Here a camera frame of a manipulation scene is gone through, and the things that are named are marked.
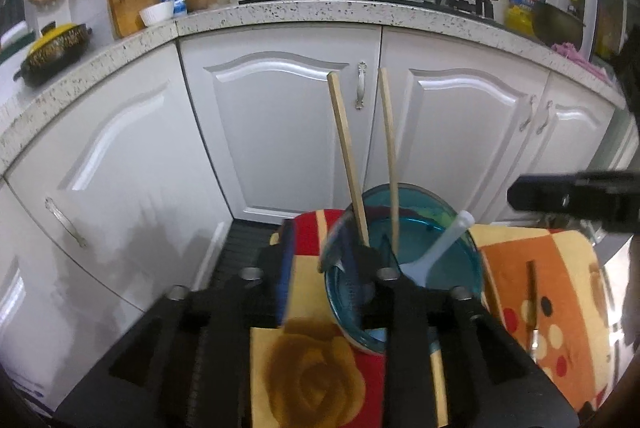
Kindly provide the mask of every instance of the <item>cabinet door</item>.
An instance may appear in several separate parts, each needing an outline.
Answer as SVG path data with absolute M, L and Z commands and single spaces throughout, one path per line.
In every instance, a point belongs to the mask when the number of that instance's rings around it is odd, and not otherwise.
M 613 110 L 613 105 L 596 93 L 552 73 L 527 145 L 483 222 L 534 217 L 509 206 L 509 186 L 524 173 L 573 173 L 586 169 L 607 131 Z
M 0 179 L 0 363 L 54 410 L 142 314 L 82 270 Z
M 76 101 L 8 182 L 63 251 L 140 309 L 173 284 L 206 285 L 231 221 L 174 44 Z
M 529 131 L 546 71 L 462 40 L 387 28 L 380 65 L 389 74 L 399 180 L 478 218 Z M 365 187 L 387 182 L 378 103 Z
M 202 135 L 234 217 L 277 224 L 351 202 L 326 75 L 340 73 L 362 184 L 380 27 L 253 26 L 193 36 L 180 42 L 180 50 Z

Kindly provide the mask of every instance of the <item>pink towel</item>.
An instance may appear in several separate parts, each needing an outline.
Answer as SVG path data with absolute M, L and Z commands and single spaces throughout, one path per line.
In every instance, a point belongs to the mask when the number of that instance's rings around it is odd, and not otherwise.
M 587 62 L 585 58 L 575 49 L 574 44 L 571 42 L 565 42 L 564 44 L 553 44 L 551 49 L 556 51 L 558 54 L 561 54 L 565 58 L 568 58 L 572 62 L 577 63 L 583 69 L 586 69 L 595 77 L 600 78 L 603 82 L 607 82 L 611 84 L 611 80 L 609 80 L 609 76 L 607 76 L 607 72 L 601 68 L 593 65 L 591 62 Z

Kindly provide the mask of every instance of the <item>speckled stone countertop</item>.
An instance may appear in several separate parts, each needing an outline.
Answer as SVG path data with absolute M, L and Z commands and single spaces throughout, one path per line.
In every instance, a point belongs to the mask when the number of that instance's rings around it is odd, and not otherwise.
M 254 24 L 278 22 L 356 22 L 381 24 L 439 33 L 470 40 L 535 62 L 584 85 L 617 107 L 622 95 L 575 63 L 527 38 L 460 15 L 393 4 L 345 0 L 297 0 L 223 6 L 172 20 L 126 37 L 112 46 L 88 54 L 52 81 L 22 87 L 0 102 L 0 176 L 23 148 L 67 106 L 144 53 L 180 36 Z M 0 83 L 12 81 L 0 80 Z

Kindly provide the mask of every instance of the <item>screw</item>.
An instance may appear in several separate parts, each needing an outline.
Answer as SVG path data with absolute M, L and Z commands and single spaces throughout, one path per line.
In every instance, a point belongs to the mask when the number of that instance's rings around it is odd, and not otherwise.
M 180 301 L 187 298 L 189 294 L 189 288 L 183 285 L 174 285 L 172 288 L 165 293 L 165 296 L 169 300 Z
M 240 270 L 240 278 L 246 281 L 255 281 L 262 278 L 262 270 L 259 267 L 243 267 Z
M 469 293 L 468 289 L 462 287 L 461 285 L 455 286 L 451 291 L 451 296 L 456 300 L 469 300 L 471 299 L 471 293 Z
M 383 281 L 397 280 L 400 277 L 400 274 L 393 267 L 381 267 L 376 275 Z

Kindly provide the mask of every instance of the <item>silver cabinet handle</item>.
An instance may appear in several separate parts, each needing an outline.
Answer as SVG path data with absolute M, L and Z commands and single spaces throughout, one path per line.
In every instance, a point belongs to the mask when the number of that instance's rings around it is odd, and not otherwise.
M 356 88 L 356 109 L 364 109 L 364 77 L 367 74 L 367 64 L 358 63 L 358 87 Z
M 71 234 L 71 236 L 78 242 L 78 245 L 81 248 L 86 248 L 86 240 L 84 239 L 84 237 L 80 235 L 80 233 L 78 233 L 76 227 L 71 223 L 69 219 L 65 217 L 65 214 L 60 211 L 51 197 L 47 197 L 46 199 L 44 199 L 44 207 L 51 213 L 53 213 L 54 217 L 60 221 L 60 224 L 62 224 L 63 228 L 65 228 L 65 230 L 68 231 L 69 234 Z
M 549 120 L 551 119 L 551 107 L 553 106 L 553 104 L 553 100 L 549 100 L 546 103 L 546 119 L 545 122 L 536 129 L 537 135 L 542 134 L 542 131 L 544 131 L 546 126 L 549 124 Z
M 529 118 L 525 119 L 525 121 L 523 121 L 520 124 L 520 132 L 522 132 L 524 129 L 527 128 L 527 125 L 529 125 L 531 123 L 531 120 L 533 119 L 533 105 L 536 103 L 536 95 L 533 95 L 532 97 L 529 98 Z

